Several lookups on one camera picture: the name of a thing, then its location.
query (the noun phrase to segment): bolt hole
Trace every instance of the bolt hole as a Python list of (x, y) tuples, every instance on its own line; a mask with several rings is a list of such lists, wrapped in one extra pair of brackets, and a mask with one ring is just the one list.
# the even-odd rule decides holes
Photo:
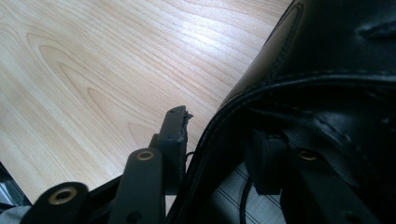
[(361, 219), (351, 212), (347, 212), (344, 216), (346, 221), (352, 224), (361, 224)]
[(310, 151), (300, 151), (299, 156), (306, 161), (315, 161), (317, 156)]
[(140, 161), (148, 161), (153, 157), (154, 157), (154, 153), (150, 151), (142, 151), (139, 154), (137, 154), (137, 159)]
[(58, 189), (49, 197), (49, 203), (59, 205), (68, 203), (77, 195), (77, 190), (74, 187), (66, 187)]
[(56, 195), (56, 200), (66, 199), (66, 198), (70, 197), (71, 194), (72, 193), (70, 191), (61, 192), (58, 195)]

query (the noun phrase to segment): light wood surface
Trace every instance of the light wood surface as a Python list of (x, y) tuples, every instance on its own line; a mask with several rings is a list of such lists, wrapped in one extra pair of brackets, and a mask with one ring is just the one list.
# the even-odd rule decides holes
[(289, 3), (0, 1), (0, 161), (32, 202), (94, 189), (178, 105), (194, 150)]

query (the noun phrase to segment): stitching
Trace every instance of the stitching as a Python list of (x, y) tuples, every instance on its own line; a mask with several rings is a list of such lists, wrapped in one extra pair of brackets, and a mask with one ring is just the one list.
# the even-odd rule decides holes
[(396, 21), (388, 21), (360, 31), (360, 35), (369, 39), (391, 37), (396, 31)]
[[(303, 5), (302, 3), (299, 3), (299, 4), (295, 5), (294, 7), (292, 7), (292, 8), (290, 9), (290, 11), (289, 11), (286, 15), (289, 16), (289, 14), (290, 14), (295, 8), (297, 9), (297, 16), (296, 16), (296, 19), (294, 20), (293, 25), (291, 26), (291, 29), (290, 29), (290, 31), (289, 31), (289, 33), (288, 33), (288, 37), (287, 37), (286, 42), (285, 42), (286, 44), (282, 47), (280, 53), (276, 56), (275, 61), (271, 64), (270, 69), (269, 69), (269, 71), (267, 72), (267, 75), (266, 75), (266, 76), (269, 77), (269, 78), (266, 79), (266, 80), (264, 80), (263, 83), (256, 83), (256, 84), (254, 84), (254, 85), (247, 86), (247, 87), (246, 87), (246, 90), (248, 90), (248, 89), (254, 89), (254, 88), (259, 87), (259, 86), (261, 86), (261, 85), (267, 85), (267, 84), (269, 84), (269, 83), (271, 83), (271, 82), (273, 81), (272, 79), (273, 79), (273, 77), (274, 77), (274, 75), (275, 75), (275, 73), (276, 73), (276, 71), (277, 71), (279, 65), (280, 65), (281, 62), (284, 60), (284, 58), (285, 58), (285, 56), (286, 56), (286, 53), (287, 53), (287, 51), (288, 51), (289, 48), (290, 48), (291, 41), (292, 41), (294, 35), (296, 34), (298, 24), (300, 23), (300, 20), (301, 20), (301, 18), (302, 18), (303, 13), (304, 13), (304, 5)], [(223, 102), (222, 104), (223, 104), (223, 105), (227, 104), (228, 102), (230, 102), (231, 100), (233, 100), (234, 98), (238, 97), (239, 95), (241, 95), (241, 94), (243, 94), (243, 93), (245, 93), (245, 92), (246, 92), (246, 91), (241, 91), (241, 92), (237, 93), (237, 94), (234, 95), (232, 98), (228, 99), (227, 101)]]
[(281, 107), (284, 107), (284, 108), (287, 108), (287, 109), (294, 110), (294, 111), (296, 111), (296, 112), (298, 112), (298, 113), (301, 113), (301, 114), (309, 115), (309, 116), (311, 117), (311, 119), (314, 119), (314, 120), (318, 121), (320, 124), (325, 125), (325, 126), (326, 126), (327, 128), (329, 128), (333, 133), (337, 134), (337, 135), (338, 135), (339, 137), (341, 137), (343, 140), (347, 141), (347, 142), (352, 146), (352, 148), (355, 150), (355, 153), (357, 153), (358, 156), (364, 161), (366, 167), (369, 168), (368, 171), (371, 173), (371, 175), (372, 175), (373, 177), (377, 177), (377, 176), (375, 175), (376, 169), (375, 169), (374, 166), (370, 163), (370, 161), (369, 161), (369, 159), (368, 159), (368, 156), (367, 156), (366, 154), (363, 154), (363, 153), (361, 152), (361, 146), (359, 146), (358, 144), (356, 144), (348, 134), (339, 132), (337, 129), (335, 129), (332, 125), (330, 125), (329, 123), (327, 123), (327, 122), (324, 121), (323, 119), (315, 118), (314, 115), (313, 115), (313, 113), (312, 113), (312, 111), (310, 111), (310, 110), (302, 110), (301, 108), (299, 108), (299, 107), (297, 107), (297, 106), (285, 105), (285, 104), (280, 104), (280, 103), (277, 103), (277, 102), (265, 101), (265, 103), (272, 104), (272, 105), (275, 105), (275, 106), (281, 106)]
[(304, 77), (306, 75), (339, 75), (339, 74), (359, 74), (359, 75), (367, 75), (367, 74), (379, 74), (382, 76), (396, 76), (396, 70), (388, 70), (388, 71), (371, 71), (365, 69), (353, 70), (353, 69), (331, 69), (331, 70), (315, 70), (303, 73), (292, 73), (287, 74), (282, 77), (276, 77), (276, 81), (291, 78), (291, 77)]

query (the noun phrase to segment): black plastic part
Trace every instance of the black plastic part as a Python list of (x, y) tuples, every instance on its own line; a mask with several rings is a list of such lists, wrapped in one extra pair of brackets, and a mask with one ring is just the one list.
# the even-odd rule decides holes
[(164, 223), (163, 156), (155, 148), (133, 152), (127, 161), (107, 223)]
[(318, 154), (291, 150), (280, 204), (288, 224), (380, 223)]
[(289, 143), (284, 134), (268, 134), (252, 129), (241, 142), (247, 172), (257, 193), (280, 194), (285, 155)]
[(164, 187), (166, 195), (176, 195), (186, 173), (187, 124), (192, 117), (186, 106), (179, 106), (166, 113), (157, 138), (157, 148), (164, 158)]
[[(62, 203), (62, 200), (66, 198), (70, 198), (70, 200)], [(88, 188), (81, 183), (67, 182), (44, 192), (23, 217), (21, 223), (86, 223), (90, 215)]]
[(121, 176), (118, 176), (90, 192), (92, 215), (88, 223), (107, 223), (111, 211), (111, 202), (116, 197)]

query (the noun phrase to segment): hole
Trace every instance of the hole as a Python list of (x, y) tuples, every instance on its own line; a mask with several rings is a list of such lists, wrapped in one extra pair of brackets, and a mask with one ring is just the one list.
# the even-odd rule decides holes
[(66, 198), (70, 197), (70, 195), (71, 195), (70, 191), (61, 192), (58, 195), (56, 195), (56, 200), (66, 199)]
[(306, 161), (315, 161), (317, 159), (317, 156), (310, 151), (300, 151), (299, 155)]
[(66, 187), (58, 189), (49, 197), (49, 203), (59, 205), (70, 202), (77, 195), (77, 190), (74, 187)]
[(154, 153), (150, 151), (142, 151), (139, 154), (137, 154), (137, 159), (140, 161), (148, 161), (153, 157), (154, 157)]
[(132, 212), (128, 215), (128, 217), (126, 217), (126, 221), (128, 223), (137, 223), (142, 219), (142, 217), (142, 214), (139, 212)]
[(358, 216), (356, 216), (355, 214), (353, 214), (352, 212), (346, 212), (345, 219), (349, 223), (353, 223), (353, 224), (361, 223), (361, 219)]

